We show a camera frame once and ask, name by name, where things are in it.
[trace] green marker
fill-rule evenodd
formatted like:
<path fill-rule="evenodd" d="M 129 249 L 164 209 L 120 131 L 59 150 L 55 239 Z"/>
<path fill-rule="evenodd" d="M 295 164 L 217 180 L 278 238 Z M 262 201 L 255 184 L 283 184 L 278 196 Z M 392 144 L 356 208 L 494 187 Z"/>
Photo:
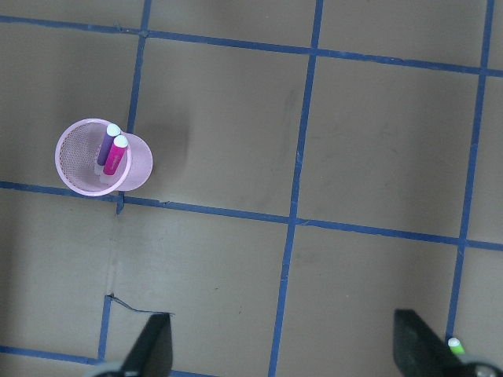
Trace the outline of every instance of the green marker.
<path fill-rule="evenodd" d="M 459 341 L 458 338 L 451 338 L 449 339 L 449 342 L 447 342 L 449 345 L 450 350 L 452 353 L 455 355 L 463 355 L 464 354 L 464 348 L 461 345 L 461 342 Z"/>

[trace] gray floor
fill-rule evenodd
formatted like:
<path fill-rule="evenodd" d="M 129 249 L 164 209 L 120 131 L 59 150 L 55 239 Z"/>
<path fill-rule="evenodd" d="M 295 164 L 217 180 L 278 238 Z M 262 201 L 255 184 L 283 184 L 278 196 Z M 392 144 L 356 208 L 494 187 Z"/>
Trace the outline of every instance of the gray floor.
<path fill-rule="evenodd" d="M 0 2 L 1 376 L 82 375 L 111 293 L 174 314 L 176 375 L 398 376 L 397 308 L 503 364 L 503 1 L 143 9 Z M 152 149 L 120 215 L 54 167 L 85 118 Z M 112 303 L 106 360 L 147 318 Z"/>

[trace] pen holder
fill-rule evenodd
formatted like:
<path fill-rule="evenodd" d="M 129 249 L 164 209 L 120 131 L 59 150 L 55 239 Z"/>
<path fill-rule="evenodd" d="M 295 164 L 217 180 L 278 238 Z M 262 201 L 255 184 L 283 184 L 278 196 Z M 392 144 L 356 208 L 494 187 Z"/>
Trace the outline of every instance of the pen holder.
<path fill-rule="evenodd" d="M 112 191 L 130 191 L 145 183 L 152 172 L 152 153 L 138 136 L 122 132 L 129 145 L 108 183 L 100 182 L 94 164 L 109 121 L 84 119 L 72 124 L 60 137 L 54 159 L 63 182 L 85 196 L 102 196 Z"/>

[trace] blue tape line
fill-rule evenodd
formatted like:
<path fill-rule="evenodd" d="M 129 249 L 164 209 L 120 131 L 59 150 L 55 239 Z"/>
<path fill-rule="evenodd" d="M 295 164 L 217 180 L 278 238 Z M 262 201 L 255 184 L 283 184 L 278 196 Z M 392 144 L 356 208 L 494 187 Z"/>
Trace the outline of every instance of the blue tape line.
<path fill-rule="evenodd" d="M 14 17 L 14 16 L 0 16 L 0 22 L 7 24 L 30 24 L 43 27 L 52 27 L 58 29 L 73 29 L 81 31 L 94 31 L 97 33 L 106 34 L 138 34 L 140 31 L 132 27 L 117 26 L 101 26 L 93 24 L 80 24 L 76 22 L 40 20 L 35 18 Z"/>
<path fill-rule="evenodd" d="M 273 51 L 276 53 L 296 53 L 307 55 L 313 52 L 309 47 L 276 45 L 273 43 L 241 41 L 237 39 L 206 37 L 203 35 L 191 35 L 172 33 L 169 31 L 149 31 L 149 38 L 168 39 L 179 42 L 203 43 L 213 46 L 237 47 L 240 49 L 258 49 L 261 51 Z"/>
<path fill-rule="evenodd" d="M 177 202 L 160 202 L 155 199 L 136 198 L 133 196 L 124 196 L 124 202 L 127 204 L 136 204 L 138 206 L 164 208 L 169 210 L 184 210 L 187 212 L 196 212 L 198 214 L 216 214 L 230 218 L 246 218 L 249 220 L 276 222 L 287 224 L 288 218 L 276 214 L 261 214 L 257 212 L 248 212 L 246 210 L 229 210 L 226 208 L 197 206 L 196 204 L 186 204 Z"/>
<path fill-rule="evenodd" d="M 316 1 L 314 8 L 313 33 L 311 34 L 311 47 L 318 48 L 320 42 L 321 18 L 323 17 L 323 0 Z"/>
<path fill-rule="evenodd" d="M 0 353 L 8 353 L 17 356 L 37 357 L 40 359 L 67 361 L 70 363 L 87 364 L 87 365 L 95 365 L 101 363 L 100 360 L 93 359 L 92 357 L 67 355 L 66 353 L 28 350 L 25 348 L 8 347 L 8 346 L 0 346 Z"/>
<path fill-rule="evenodd" d="M 468 73 L 472 75 L 485 74 L 491 77 L 503 77 L 503 70 L 498 69 L 485 69 L 479 67 L 467 67 L 457 64 L 445 64 L 437 63 L 431 61 L 414 60 L 414 59 L 401 59 L 397 57 L 386 57 L 380 55 L 368 55 L 364 53 L 353 53 L 349 51 L 337 51 L 332 49 L 315 49 L 310 47 L 301 46 L 286 46 L 278 45 L 273 43 L 263 43 L 263 42 L 252 42 L 252 41 L 241 41 L 237 39 L 227 39 L 227 38 L 216 38 L 207 37 L 203 35 L 189 35 L 182 33 L 172 33 L 169 31 L 147 31 L 145 29 L 136 28 L 124 28 L 119 25 L 111 26 L 101 26 L 93 24 L 79 24 L 72 22 L 63 21 L 52 21 L 52 20 L 39 20 L 23 17 L 13 17 L 13 16 L 0 16 L 0 22 L 3 23 L 18 23 L 18 24 L 34 24 L 43 27 L 56 27 L 56 28 L 67 28 L 75 29 L 81 31 L 94 31 L 100 33 L 108 34 L 130 34 L 130 35 L 140 35 L 145 38 L 160 38 L 173 41 L 182 42 L 194 42 L 194 43 L 204 43 L 214 46 L 227 46 L 227 47 L 237 47 L 243 49 L 256 49 L 261 51 L 272 51 L 277 53 L 294 53 L 302 55 L 317 55 L 319 57 L 331 57 L 336 59 L 345 60 L 359 60 L 359 61 L 369 61 L 379 64 L 391 64 L 404 67 L 413 68 L 425 68 L 438 71 L 452 71 L 460 73 Z"/>
<path fill-rule="evenodd" d="M 108 194 L 108 195 L 103 195 L 103 196 L 84 196 L 84 195 L 78 194 L 77 192 L 72 191 L 69 188 L 27 185 L 24 183 L 14 183 L 14 182 L 7 182 L 7 181 L 0 181 L 0 189 L 11 189 L 11 190 L 17 190 L 17 191 L 26 191 L 26 192 L 39 192 L 42 194 L 70 196 L 73 198 L 100 200 L 102 202 L 112 202 L 112 203 L 114 203 L 118 200 L 118 197 L 115 195 Z"/>
<path fill-rule="evenodd" d="M 0 181 L 0 189 L 12 189 L 16 191 L 25 191 L 25 192 L 37 192 L 37 193 L 45 193 L 50 195 L 59 195 L 59 196 L 70 196 L 81 199 L 91 199 L 91 200 L 101 200 L 105 202 L 119 202 L 120 196 L 114 195 L 106 195 L 106 196 L 82 196 L 76 192 L 73 192 L 67 188 L 55 188 L 48 186 L 39 186 L 39 185 L 26 185 L 21 183 L 13 183 L 7 181 Z M 124 196 L 124 203 L 135 204 L 138 206 L 146 206 L 146 207 L 155 207 L 155 208 L 163 208 L 169 210 L 183 210 L 188 212 L 195 212 L 201 214 L 214 214 L 218 216 L 225 216 L 231 218 L 245 218 L 249 220 L 256 221 L 267 221 L 267 222 L 276 222 L 279 224 L 288 224 L 288 217 L 280 216 L 276 214 L 262 214 L 257 212 L 248 212 L 244 210 L 230 210 L 226 208 L 217 208 L 217 207 L 205 207 L 205 206 L 197 206 L 195 204 L 186 204 L 186 203 L 177 203 L 177 202 L 160 202 L 159 200 L 154 199 L 144 199 L 137 198 L 133 196 Z M 333 229 L 333 230 L 341 230 L 344 232 L 357 232 L 364 233 L 370 235 L 377 236 L 388 236 L 395 238 L 405 238 L 408 240 L 419 240 L 425 242 L 435 242 L 435 243 L 446 243 L 449 245 L 458 244 L 458 238 L 448 237 L 448 236 L 438 236 L 435 234 L 426 234 L 426 233 L 418 233 L 418 232 L 407 232 L 402 230 L 394 230 L 394 229 L 385 229 L 385 228 L 375 228 L 372 226 L 364 226 L 364 225 L 354 225 L 354 224 L 345 224 L 334 221 L 324 221 L 324 220 L 308 220 L 303 218 L 298 218 L 296 221 L 297 225 L 301 226 L 314 226 L 323 229 Z M 503 251 L 503 244 L 501 243 L 490 243 L 485 241 L 467 241 L 467 246 L 476 247 L 484 250 L 496 250 Z"/>
<path fill-rule="evenodd" d="M 317 48 L 320 36 L 321 18 L 323 13 L 323 0 L 316 1 L 314 11 L 313 31 L 311 35 L 311 47 Z M 288 293 L 288 274 L 292 261 L 292 251 L 295 241 L 297 210 L 299 206 L 300 176 L 304 160 L 304 149 L 306 147 L 307 125 L 313 93 L 314 72 L 316 69 L 316 55 L 310 55 L 307 63 L 306 83 L 304 86 L 304 98 L 302 103 L 302 113 L 300 116 L 299 136 L 297 138 L 296 163 L 293 171 L 292 195 L 290 198 L 290 215 L 288 217 L 288 230 L 285 241 L 285 252 L 281 267 L 280 287 L 277 298 L 276 319 L 274 321 L 273 341 L 270 351 L 268 376 L 274 377 L 277 370 L 277 360 L 280 353 L 281 333 L 283 331 L 283 319 L 285 318 L 285 305 Z"/>
<path fill-rule="evenodd" d="M 466 240 L 466 246 L 484 250 L 503 251 L 503 244 L 495 242 Z"/>
<path fill-rule="evenodd" d="M 103 313 L 101 314 L 100 342 L 97 349 L 98 360 L 104 360 L 107 352 L 108 323 L 110 322 L 110 306 L 112 298 L 105 296 L 103 300 Z"/>
<path fill-rule="evenodd" d="M 490 48 L 490 34 L 494 14 L 494 0 L 487 1 L 486 18 L 484 21 L 483 47 L 480 57 L 482 68 L 487 67 Z M 446 326 L 446 341 L 452 337 L 454 326 L 456 324 L 457 303 L 461 289 L 461 275 L 463 273 L 464 249 L 466 248 L 466 239 L 468 235 L 468 226 L 470 222 L 470 210 L 472 207 L 473 184 L 475 181 L 475 168 L 477 163 L 477 152 L 479 148 L 480 123 L 483 113 L 484 94 L 486 90 L 486 76 L 483 72 L 479 76 L 479 85 L 477 86 L 477 98 L 475 102 L 475 114 L 473 119 L 472 142 L 470 144 L 470 156 L 468 160 L 468 171 L 466 174 L 466 185 L 464 188 L 463 214 L 461 215 L 461 227 L 459 232 L 460 244 L 457 248 L 456 265 L 454 268 L 453 287 L 450 294 L 449 314 Z"/>
<path fill-rule="evenodd" d="M 214 375 L 200 375 L 199 373 L 171 371 L 169 377 L 215 377 Z"/>
<path fill-rule="evenodd" d="M 117 200 L 116 214 L 119 215 L 124 209 L 124 191 L 119 191 L 119 200 Z"/>
<path fill-rule="evenodd" d="M 482 54 L 480 56 L 480 67 L 487 68 L 489 63 L 490 35 L 493 28 L 494 0 L 487 0 L 486 19 L 484 20 L 484 36 L 482 43 Z"/>
<path fill-rule="evenodd" d="M 145 0 L 143 3 L 143 14 L 141 15 L 141 32 L 138 36 L 138 48 L 136 51 L 136 61 L 134 63 L 133 86 L 131 87 L 131 99 L 129 105 L 129 115 L 127 117 L 127 132 L 134 132 L 134 121 L 136 120 L 136 111 L 138 108 L 138 95 L 140 93 L 141 66 L 143 65 L 143 52 L 145 51 L 145 42 L 149 35 L 149 18 L 152 0 Z"/>
<path fill-rule="evenodd" d="M 141 31 L 149 29 L 150 9 L 152 8 L 152 0 L 143 2 L 143 13 L 141 14 Z"/>
<path fill-rule="evenodd" d="M 407 232 L 404 230 L 375 228 L 365 225 L 345 224 L 342 222 L 323 221 L 323 220 L 305 220 L 297 219 L 297 225 L 301 226 L 316 226 L 323 229 L 341 230 L 344 232 L 356 232 L 370 234 L 376 236 L 386 236 L 394 238 L 404 238 L 407 240 L 418 240 L 424 242 L 445 243 L 448 245 L 458 245 L 459 240 L 456 237 L 438 236 L 436 234 Z"/>
<path fill-rule="evenodd" d="M 129 115 L 127 117 L 127 132 L 134 133 L 134 122 L 136 120 L 136 111 L 138 108 L 138 96 L 140 93 L 141 66 L 143 65 L 143 52 L 145 50 L 145 41 L 147 38 L 138 37 L 138 49 L 136 51 L 136 62 L 134 63 L 133 86 L 131 87 L 131 100 L 129 106 Z"/>
<path fill-rule="evenodd" d="M 381 55 L 366 55 L 364 53 L 352 53 L 348 51 L 336 51 L 331 49 L 319 49 L 317 51 L 319 57 L 332 57 L 336 59 L 369 61 L 379 64 L 398 65 L 403 67 L 432 69 L 436 71 L 451 71 L 478 75 L 481 70 L 479 67 L 466 67 L 464 65 L 435 63 L 424 60 L 401 59 L 398 57 L 384 57 Z"/>

